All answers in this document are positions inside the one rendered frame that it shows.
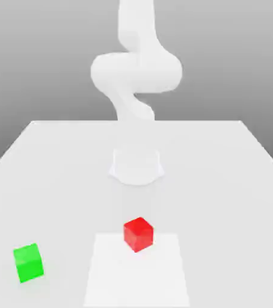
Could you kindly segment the small red cube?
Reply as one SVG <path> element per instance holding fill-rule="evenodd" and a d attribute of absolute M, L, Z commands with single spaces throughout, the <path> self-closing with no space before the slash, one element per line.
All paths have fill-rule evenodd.
<path fill-rule="evenodd" d="M 135 252 L 153 245 L 154 229 L 143 217 L 128 221 L 123 225 L 126 244 Z"/>

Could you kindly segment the small green cube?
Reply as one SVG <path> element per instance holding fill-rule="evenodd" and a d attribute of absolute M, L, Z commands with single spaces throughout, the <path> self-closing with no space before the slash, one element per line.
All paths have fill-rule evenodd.
<path fill-rule="evenodd" d="M 13 250 L 20 283 L 44 275 L 43 261 L 36 243 Z"/>

